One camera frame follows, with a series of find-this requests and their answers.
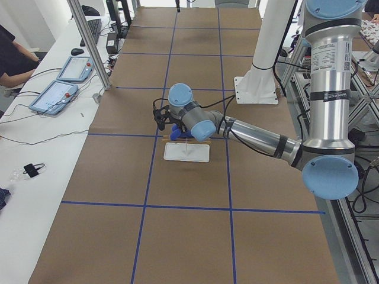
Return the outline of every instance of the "computer mouse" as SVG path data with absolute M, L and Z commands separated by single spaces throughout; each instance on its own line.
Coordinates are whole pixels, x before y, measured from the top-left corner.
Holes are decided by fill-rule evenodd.
M 82 54 L 82 53 L 84 53 L 84 50 L 82 50 L 82 49 L 72 49 L 71 50 L 71 55 L 72 56 L 79 55 L 79 54 Z

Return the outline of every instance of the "tablet screen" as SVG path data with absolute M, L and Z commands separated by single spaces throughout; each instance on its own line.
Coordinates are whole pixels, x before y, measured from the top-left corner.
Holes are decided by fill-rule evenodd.
M 71 85 L 55 82 L 43 93 L 33 107 L 43 110 L 51 109 L 53 105 L 63 100 L 65 94 L 69 92 L 71 88 Z
M 61 78 L 79 79 L 87 67 L 87 57 L 72 57 L 60 75 Z

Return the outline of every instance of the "blue object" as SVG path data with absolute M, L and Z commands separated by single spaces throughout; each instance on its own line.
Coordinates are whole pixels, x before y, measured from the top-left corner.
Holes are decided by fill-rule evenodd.
M 70 56 L 59 72 L 57 80 L 83 82 L 91 74 L 93 65 L 90 57 Z
M 193 137 L 191 135 L 191 132 L 189 130 L 187 130 L 187 132 L 183 133 L 181 131 L 181 129 L 176 125 L 174 124 L 172 127 L 171 127 L 171 134 L 170 134 L 170 139 L 172 141 L 178 139 L 179 137 L 182 137 L 182 138 L 191 138 Z
M 203 120 L 196 123 L 192 129 L 191 134 L 199 142 L 203 142 L 216 132 L 216 126 L 210 120 Z
M 307 0 L 306 7 L 312 16 L 322 20 L 337 20 L 363 9 L 366 0 Z
M 56 115 L 75 97 L 77 91 L 77 85 L 54 80 L 29 105 L 29 109 L 42 114 Z
M 312 45 L 309 43 L 309 41 L 307 41 L 304 37 L 301 38 L 301 43 L 305 47 L 312 47 Z
M 168 93 L 168 101 L 174 107 L 184 107 L 192 102 L 192 90 L 183 83 L 177 83 L 170 88 Z
M 0 188 L 0 210 L 7 204 L 5 203 L 5 198 L 10 195 L 9 190 Z
M 324 199 L 341 199 L 358 185 L 354 164 L 341 156 L 325 155 L 310 160 L 303 169 L 303 182 L 314 195 Z

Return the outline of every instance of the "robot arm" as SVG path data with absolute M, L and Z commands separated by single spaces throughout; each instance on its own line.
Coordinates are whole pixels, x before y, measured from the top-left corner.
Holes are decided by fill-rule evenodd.
M 216 111 L 203 111 L 190 87 L 176 84 L 169 106 L 155 118 L 190 130 L 204 141 L 214 133 L 250 148 L 284 159 L 303 172 L 303 181 L 316 196 L 340 199 L 358 184 L 354 145 L 348 140 L 352 39 L 361 27 L 361 0 L 307 0 L 304 30 L 312 45 L 310 133 L 305 141 L 292 140 Z

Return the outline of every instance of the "blue tape grid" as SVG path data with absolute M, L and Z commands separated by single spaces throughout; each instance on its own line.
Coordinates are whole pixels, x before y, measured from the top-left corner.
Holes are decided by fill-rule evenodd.
M 127 53 L 127 52 L 121 52 L 121 54 L 165 55 L 165 56 L 168 56 L 169 58 L 168 58 L 168 65 L 167 65 L 167 69 L 166 69 L 164 87 L 163 88 L 141 88 L 141 87 L 117 86 L 116 88 L 119 88 L 119 89 L 156 89 L 156 90 L 162 90 L 162 98 L 163 98 L 165 91 L 167 89 L 169 89 L 166 86 L 167 86 L 167 81 L 168 81 L 168 73 L 169 73 L 171 56 L 218 56 L 218 57 L 220 57 L 220 63 L 221 63 L 220 67 L 221 67 L 222 89 L 192 89 L 192 90 L 194 90 L 194 91 L 221 91 L 223 93 L 223 98 L 225 98 L 225 93 L 234 91 L 234 89 L 225 89 L 224 88 L 223 57 L 229 56 L 229 57 L 251 57 L 252 58 L 253 56 L 248 56 L 248 55 L 223 55 L 222 54 L 222 44 L 221 44 L 221 30 L 259 30 L 259 29 L 258 28 L 221 28 L 220 27 L 219 10 L 217 10 L 217 18 L 218 18 L 218 25 L 219 25 L 218 28 L 211 28 L 211 29 L 219 31 L 220 54 L 173 54 L 172 53 L 172 46 L 174 43 L 175 30 L 179 29 L 178 27 L 176 27 L 176 20 L 177 20 L 177 14 L 176 14 L 174 27 L 170 28 L 170 29 L 173 29 L 173 33 L 172 33 L 171 48 L 170 48 L 169 53 L 166 54 L 166 53 Z M 166 28 L 166 27 L 146 27 L 146 28 Z M 63 204 L 72 204 L 72 205 L 122 206 L 122 207 L 142 208 L 143 209 L 142 217 L 141 217 L 141 221 L 140 221 L 140 228 L 139 228 L 139 236 L 138 236 L 138 240 L 137 240 L 136 253 L 135 253 L 135 257 L 134 257 L 133 271 L 132 271 L 132 276 L 131 276 L 131 281 L 130 281 L 131 284 L 134 284 L 134 279 L 135 279 L 135 275 L 136 275 L 136 268 L 137 268 L 137 262 L 138 262 L 139 249 L 140 249 L 141 237 L 142 237 L 142 232 L 143 232 L 143 224 L 144 224 L 144 216 L 146 213 L 146 208 L 203 210 L 203 211 L 229 211 L 229 214 L 230 214 L 231 250 L 232 250 L 232 263 L 233 263 L 233 283 L 234 284 L 237 284 L 237 273 L 236 273 L 236 254 L 235 254 L 233 212 L 264 212 L 264 213 L 277 213 L 277 214 L 285 213 L 285 214 L 317 214 L 317 215 L 324 215 L 325 214 L 325 212 L 323 212 L 323 211 L 233 208 L 232 183 L 231 183 L 231 178 L 230 178 L 229 144 L 228 144 L 228 140 L 226 140 L 224 138 L 218 138 L 218 137 L 213 138 L 213 139 L 225 140 L 225 146 L 226 146 L 227 182 L 228 182 L 228 191 L 229 191 L 229 207 L 228 208 L 214 208 L 214 207 L 201 207 L 201 206 L 148 205 L 147 200 L 149 197 L 150 181 L 151 181 L 151 177 L 152 177 L 156 145 L 157 145 L 158 138 L 163 137 L 162 135 L 158 135 L 158 129 L 156 130 L 155 135 L 107 134 L 107 133 L 89 133 L 88 135 L 93 135 L 93 136 L 120 136 L 120 137 L 145 137 L 145 138 L 154 138 L 155 139 L 154 146 L 153 146 L 153 152 L 152 152 L 152 158 L 151 158 L 151 162 L 150 162 L 149 177 L 148 177 L 147 185 L 146 185 L 144 204 L 118 204 L 118 203 L 103 203 L 103 202 L 62 201 Z
M 139 26 L 139 25 L 134 25 L 133 28 L 170 28 L 170 29 L 173 29 L 172 27 L 150 27 L 150 26 L 142 27 L 142 26 Z M 242 31 L 245 31 L 245 30 L 248 30 L 248 31 L 259 31 L 260 30 L 260 28 L 220 28 L 220 25 L 217 28 L 174 27 L 174 29 L 176 29 L 176 30 L 232 30 L 232 31 L 239 31 L 239 30 L 242 30 Z
M 178 14 L 176 13 L 175 14 L 174 29 L 172 31 L 170 53 L 169 53 L 168 62 L 167 62 L 167 69 L 166 69 L 166 75 L 165 75 L 165 84 L 163 86 L 163 91 L 162 91 L 162 98 L 165 97 L 165 88 L 167 86 L 168 72 L 169 72 L 169 67 L 170 67 L 172 46 L 174 44 L 175 27 L 176 27 L 177 18 L 178 18 Z M 156 129 L 155 136 L 158 136 L 158 127 Z M 151 178 L 152 178 L 153 164 L 154 164 L 154 157 L 155 157 L 157 140 L 158 140 L 158 137 L 155 137 L 153 154 L 152 154 L 152 160 L 150 162 L 149 178 L 147 180 L 146 194 L 145 194 L 144 203 L 143 203 L 145 206 L 143 207 L 143 210 L 142 210 L 142 217 L 141 217 L 140 231 L 139 231 L 138 241 L 137 241 L 136 255 L 134 257 L 133 272 L 131 274 L 131 281 L 130 281 L 131 284 L 134 284 L 134 278 L 136 277 L 136 268 L 137 268 L 138 255 L 139 255 L 139 250 L 140 250 L 140 245 L 141 245 L 141 236 L 142 236 L 142 231 L 143 231 L 144 215 L 145 215 L 145 212 L 146 212 L 147 199 L 149 197 L 150 181 L 151 181 Z
M 224 66 L 223 66 L 223 51 L 221 43 L 221 25 L 220 25 L 220 10 L 217 9 L 217 19 L 219 21 L 219 40 L 220 40 L 220 64 L 221 64 L 221 85 L 223 88 L 223 99 L 225 99 L 225 85 L 224 85 Z M 229 144 L 225 140 L 226 148 L 226 167 L 227 167 L 227 187 L 229 191 L 229 218 L 230 218 L 230 239 L 232 245 L 232 265 L 233 265 L 233 283 L 237 284 L 237 269 L 236 269 L 236 250 L 235 250 L 235 230 L 233 224 L 233 199 L 232 199 L 232 183 L 230 182 L 230 164 L 229 164 Z
M 201 207 L 201 206 L 175 206 L 175 205 L 152 205 L 152 204 L 127 204 L 108 202 L 85 202 L 85 201 L 62 201 L 62 204 L 87 205 L 87 206 L 113 206 L 130 208 L 156 208 L 156 209 L 178 209 L 178 210 L 199 210 L 199 211 L 233 211 L 233 212 L 255 212 L 255 213 L 277 213 L 277 214 L 309 214 L 325 215 L 324 211 L 304 211 L 304 210 L 281 210 L 281 209 L 249 209 L 249 208 L 223 208 L 223 207 Z

